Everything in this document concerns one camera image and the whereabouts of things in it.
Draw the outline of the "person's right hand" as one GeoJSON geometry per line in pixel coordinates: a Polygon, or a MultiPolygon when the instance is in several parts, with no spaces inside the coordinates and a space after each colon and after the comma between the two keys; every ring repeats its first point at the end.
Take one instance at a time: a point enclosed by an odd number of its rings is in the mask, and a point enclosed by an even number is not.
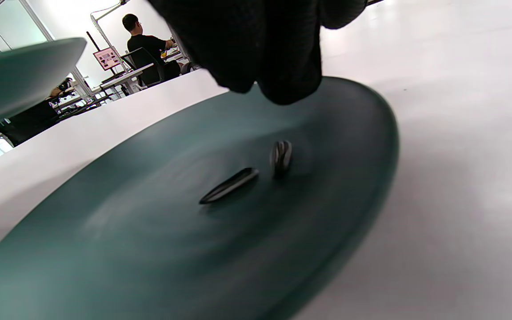
{"type": "Polygon", "coordinates": [[[192,60],[236,93],[258,84],[288,105],[311,95],[323,78],[320,29],[338,30],[365,0],[151,0],[192,60]]]}

